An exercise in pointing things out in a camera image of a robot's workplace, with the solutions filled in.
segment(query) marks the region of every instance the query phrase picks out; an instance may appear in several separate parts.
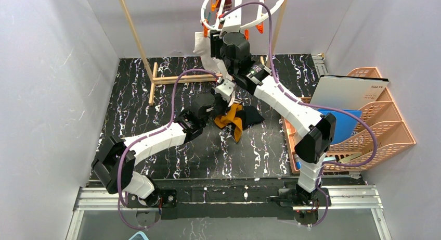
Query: black marble surface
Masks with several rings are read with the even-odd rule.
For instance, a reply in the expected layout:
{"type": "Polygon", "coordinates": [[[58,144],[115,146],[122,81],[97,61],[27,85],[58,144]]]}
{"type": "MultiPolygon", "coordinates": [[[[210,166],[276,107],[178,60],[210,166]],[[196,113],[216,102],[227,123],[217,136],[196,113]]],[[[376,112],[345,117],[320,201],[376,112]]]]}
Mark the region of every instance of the black marble surface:
{"type": "MultiPolygon", "coordinates": [[[[158,63],[158,77],[176,76],[201,68],[198,57],[151,58],[158,63]]],[[[275,68],[280,81],[297,96],[311,96],[318,81],[311,55],[277,55],[275,68]]],[[[200,92],[209,92],[215,82],[179,84],[175,114],[191,104],[200,92]]],[[[173,85],[155,89],[155,104],[148,105],[150,80],[141,59],[121,59],[109,101],[101,140],[109,135],[129,137],[165,125],[171,116],[173,85]]],[[[136,166],[153,179],[263,178],[291,175],[280,115],[266,103],[237,89],[245,105],[256,106],[265,121],[244,131],[235,143],[231,128],[219,129],[210,122],[201,136],[178,147],[152,155],[136,166]]]]}

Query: purple cable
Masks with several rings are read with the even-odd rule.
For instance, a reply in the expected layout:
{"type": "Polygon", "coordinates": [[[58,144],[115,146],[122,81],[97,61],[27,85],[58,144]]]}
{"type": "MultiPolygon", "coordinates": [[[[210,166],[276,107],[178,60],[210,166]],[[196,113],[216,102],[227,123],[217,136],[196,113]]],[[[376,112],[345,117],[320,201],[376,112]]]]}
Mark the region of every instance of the purple cable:
{"type": "Polygon", "coordinates": [[[118,174],[117,174],[117,176],[116,176],[116,183],[117,183],[117,187],[118,187],[118,195],[119,195],[119,197],[118,197],[118,211],[119,211],[119,214],[120,214],[121,220],[122,220],[127,226],[129,226],[130,228],[133,228],[133,229],[136,229],[136,230],[139,229],[139,227],[136,227],[136,226],[132,226],[132,225],[130,225],[130,224],[124,219],[124,217],[123,217],[122,214],[121,214],[121,211],[120,211],[120,205],[119,205],[119,203],[122,203],[124,206],[127,206],[127,202],[124,201],[124,199],[123,199],[122,187],[121,187],[121,172],[122,172],[122,169],[123,169],[123,162],[124,162],[125,156],[127,155],[127,153],[128,153],[128,151],[130,150],[130,148],[132,148],[135,144],[141,142],[142,140],[145,140],[145,139],[148,138],[148,137],[155,136],[155,135],[157,135],[157,134],[159,134],[159,133],[161,133],[161,132],[164,132],[164,131],[166,131],[166,130],[170,127],[170,125],[173,123],[173,120],[174,120],[174,118],[175,118],[175,116],[174,116],[174,112],[175,112],[175,93],[176,93],[176,87],[177,87],[177,85],[178,85],[179,80],[182,78],[182,76],[184,76],[184,75],[186,75],[186,74],[188,74],[188,73],[190,73],[190,72],[204,72],[204,73],[207,73],[207,74],[211,74],[211,75],[214,76],[216,79],[219,78],[216,74],[214,74],[214,73],[212,73],[212,72],[210,72],[210,71],[204,70],[204,69],[189,69],[189,70],[186,70],[186,71],[184,71],[183,73],[181,73],[181,74],[178,76],[178,78],[176,79],[175,84],[174,84],[174,86],[173,86],[173,91],[172,91],[172,97],[173,97],[173,98],[172,98],[172,115],[171,115],[171,117],[170,117],[170,121],[168,122],[168,124],[167,124],[164,128],[160,129],[159,131],[152,132],[152,133],[150,133],[150,134],[147,135],[147,136],[140,137],[140,138],[138,138],[137,140],[133,141],[131,144],[128,145],[128,147],[124,150],[123,154],[121,155],[120,163],[119,163],[119,165],[118,165],[118,174]]]}
{"type": "Polygon", "coordinates": [[[324,165],[325,165],[325,164],[331,164],[331,165],[345,166],[345,167],[359,167],[359,166],[363,166],[363,165],[369,163],[372,159],[374,159],[374,157],[375,157],[375,155],[376,155],[376,153],[377,153],[377,149],[378,149],[377,138],[375,137],[375,134],[374,134],[374,132],[372,131],[372,129],[371,129],[371,128],[370,128],[370,127],[369,127],[364,121],[362,121],[359,117],[357,117],[357,116],[355,116],[355,115],[352,115],[351,113],[346,112],[346,111],[341,110],[341,109],[336,109],[336,108],[326,107],[326,106],[311,105],[311,104],[307,104],[307,103],[300,102],[299,100],[297,100],[297,99],[295,99],[294,97],[292,97],[289,93],[286,93],[286,92],[285,92],[285,90],[283,89],[283,86],[279,83],[279,79],[278,79],[277,76],[276,76],[276,70],[275,70],[274,62],[273,62],[273,52],[271,51],[271,48],[272,48],[272,45],[273,45],[273,19],[272,19],[272,17],[271,17],[271,11],[270,11],[269,7],[266,6],[265,4],[261,3],[261,2],[247,2],[247,3],[243,3],[243,4],[239,5],[239,6],[237,6],[237,7],[233,8],[233,9],[231,9],[230,11],[228,11],[228,12],[222,14],[221,17],[224,17],[224,16],[228,15],[229,13],[235,11],[235,10],[238,9],[238,8],[241,8],[241,7],[243,7],[243,6],[250,5],[250,4],[258,4],[258,5],[261,5],[261,6],[263,6],[263,7],[266,9],[266,11],[267,11],[267,13],[268,13],[268,22],[269,22],[268,58],[269,58],[269,62],[270,62],[270,65],[271,65],[271,74],[273,75],[273,78],[274,78],[275,83],[278,84],[278,85],[277,85],[278,89],[279,89],[281,92],[283,92],[284,95],[285,95],[286,97],[288,97],[290,100],[292,100],[292,101],[294,101],[294,102],[296,102],[296,103],[299,103],[300,105],[307,106],[307,107],[311,107],[311,108],[316,108],[316,109],[317,109],[317,108],[320,108],[320,109],[326,109],[326,110],[336,111],[336,112],[339,112],[339,113],[345,114],[345,115],[347,115],[347,116],[349,116],[349,117],[355,119],[355,120],[356,120],[357,122],[359,122],[364,128],[366,128],[366,130],[369,132],[369,134],[370,134],[371,137],[372,137],[372,143],[373,143],[372,155],[371,155],[368,159],[366,159],[365,161],[363,161],[363,162],[361,162],[361,163],[355,163],[355,164],[350,164],[350,163],[338,163],[338,162],[333,162],[333,161],[325,161],[325,162],[323,162],[323,166],[322,166],[322,168],[320,169],[320,172],[319,172],[319,175],[318,175],[319,178],[317,179],[316,188],[317,188],[318,191],[320,191],[320,192],[325,196],[325,199],[326,199],[326,207],[325,207],[325,212],[324,212],[323,216],[320,218],[320,220],[318,220],[315,224],[312,225],[312,226],[316,226],[316,225],[318,225],[319,223],[321,223],[321,222],[325,219],[326,214],[328,213],[328,207],[329,207],[329,203],[328,203],[328,199],[327,199],[328,196],[327,196],[326,193],[325,193],[325,192],[319,187],[319,180],[321,179],[321,175],[322,175],[322,173],[323,173],[323,167],[324,167],[324,165]]]}

